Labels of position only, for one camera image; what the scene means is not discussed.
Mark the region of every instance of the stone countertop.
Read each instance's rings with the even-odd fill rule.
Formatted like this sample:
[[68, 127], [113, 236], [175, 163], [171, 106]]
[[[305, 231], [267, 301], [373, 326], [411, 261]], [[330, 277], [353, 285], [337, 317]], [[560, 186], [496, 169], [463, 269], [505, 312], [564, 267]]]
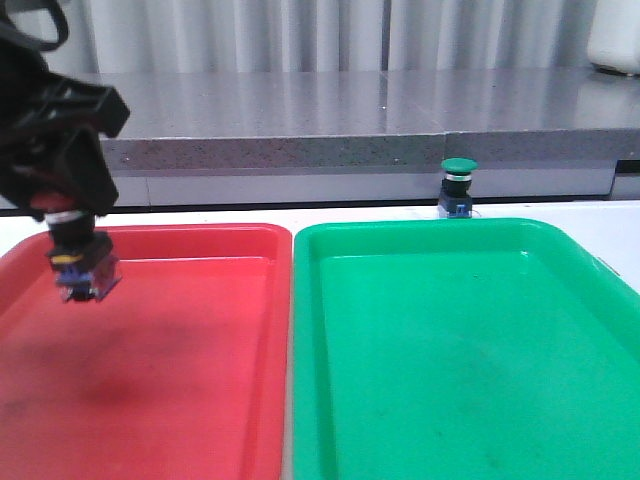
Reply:
[[80, 78], [132, 111], [120, 205], [433, 199], [451, 156], [478, 197], [606, 197], [640, 159], [640, 79], [592, 68]]

